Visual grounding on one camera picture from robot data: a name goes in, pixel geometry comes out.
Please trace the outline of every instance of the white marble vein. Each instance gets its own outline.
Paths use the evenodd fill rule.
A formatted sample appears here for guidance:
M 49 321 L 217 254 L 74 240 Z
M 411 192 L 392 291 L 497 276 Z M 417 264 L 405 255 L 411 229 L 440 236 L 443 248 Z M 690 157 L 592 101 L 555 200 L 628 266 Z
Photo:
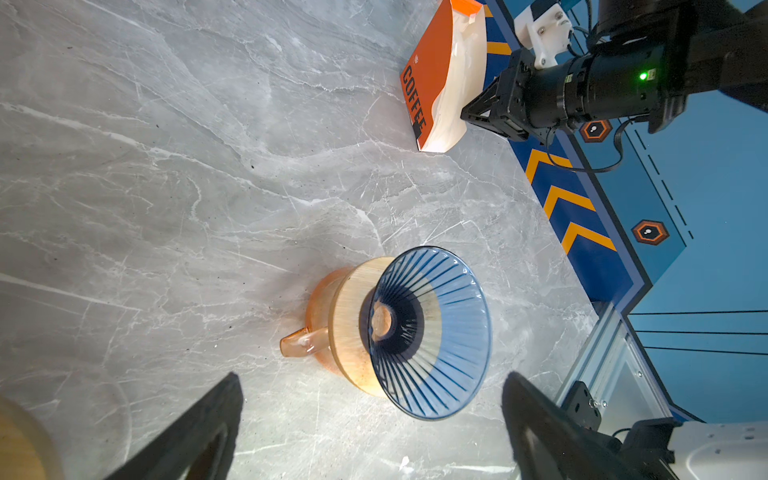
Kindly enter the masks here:
M 508 145 L 471 129 L 415 150 L 398 75 L 436 6 L 0 0 L 0 394 L 70 478 L 102 478 L 230 370 L 230 478 L 508 475 L 506 375 L 554 395 L 595 316 Z M 280 356 L 325 274 L 424 243 L 492 309 L 464 412 L 417 422 Z

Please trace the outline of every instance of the yellow stripe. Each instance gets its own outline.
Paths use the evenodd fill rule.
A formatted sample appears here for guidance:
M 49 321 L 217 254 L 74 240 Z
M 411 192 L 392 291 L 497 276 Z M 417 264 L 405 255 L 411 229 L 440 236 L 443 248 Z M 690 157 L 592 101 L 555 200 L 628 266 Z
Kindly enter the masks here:
M 558 157 L 557 155 L 552 155 L 552 158 L 554 158 L 554 161 L 557 162 L 558 165 L 562 165 L 563 167 L 573 167 L 573 164 L 567 158 Z M 538 169 L 539 164 L 552 165 L 552 162 L 549 161 L 546 152 L 541 150 L 531 150 L 531 156 L 528 157 L 528 166 L 525 168 L 525 176 L 528 177 L 528 182 L 533 183 L 533 177 L 536 175 L 536 170 Z
M 611 242 L 610 238 L 571 222 L 571 224 L 568 225 L 568 229 L 565 231 L 565 236 L 563 237 L 563 250 L 565 250 L 566 255 L 571 252 L 571 247 L 574 246 L 576 237 L 587 238 L 595 243 L 602 245 L 603 247 L 610 248 L 614 252 L 616 251 L 616 247 L 614 247 L 614 243 Z
M 512 49 L 509 48 L 509 44 L 505 41 L 490 41 L 488 42 L 488 53 L 512 55 Z
M 584 207 L 589 210 L 594 210 L 594 205 L 592 204 L 592 200 L 589 200 L 586 197 L 582 197 L 581 195 L 577 195 L 573 192 L 569 192 L 568 190 L 563 190 L 560 187 L 556 187 L 555 185 L 552 185 L 549 187 L 549 194 L 547 194 L 547 201 L 544 202 L 544 212 L 547 214 L 547 218 L 552 217 L 552 212 L 554 211 L 554 206 L 557 204 L 559 199 L 563 199 L 567 202 L 571 202 L 572 204 L 577 204 L 579 207 Z

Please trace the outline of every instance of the orange hexagon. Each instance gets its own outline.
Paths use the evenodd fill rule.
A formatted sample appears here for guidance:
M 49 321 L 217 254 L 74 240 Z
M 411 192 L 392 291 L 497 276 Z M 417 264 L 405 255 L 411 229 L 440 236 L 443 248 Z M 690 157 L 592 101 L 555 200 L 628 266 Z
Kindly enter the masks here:
M 581 138 L 588 144 L 596 144 L 608 138 L 614 126 L 608 120 L 593 120 L 581 125 Z
M 648 245 L 658 245 L 670 236 L 663 223 L 652 220 L 641 221 L 632 228 L 632 233 L 635 240 Z

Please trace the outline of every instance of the white plastic mount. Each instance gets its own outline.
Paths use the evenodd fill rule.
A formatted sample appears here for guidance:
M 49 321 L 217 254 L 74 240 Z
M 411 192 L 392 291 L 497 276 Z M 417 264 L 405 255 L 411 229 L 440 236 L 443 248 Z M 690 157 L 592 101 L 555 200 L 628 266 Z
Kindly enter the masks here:
M 554 56 L 568 50 L 572 31 L 573 25 L 559 3 L 538 18 L 533 18 L 530 6 L 515 18 L 515 35 L 522 46 L 533 48 L 537 70 L 558 64 Z

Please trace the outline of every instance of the orange glass handle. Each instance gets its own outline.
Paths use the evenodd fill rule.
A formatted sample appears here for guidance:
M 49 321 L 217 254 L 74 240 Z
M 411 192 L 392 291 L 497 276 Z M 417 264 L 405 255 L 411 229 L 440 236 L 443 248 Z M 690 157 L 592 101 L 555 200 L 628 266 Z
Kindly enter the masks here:
M 328 348 L 328 327 L 310 332 L 306 327 L 280 340 L 283 356 L 307 356 Z

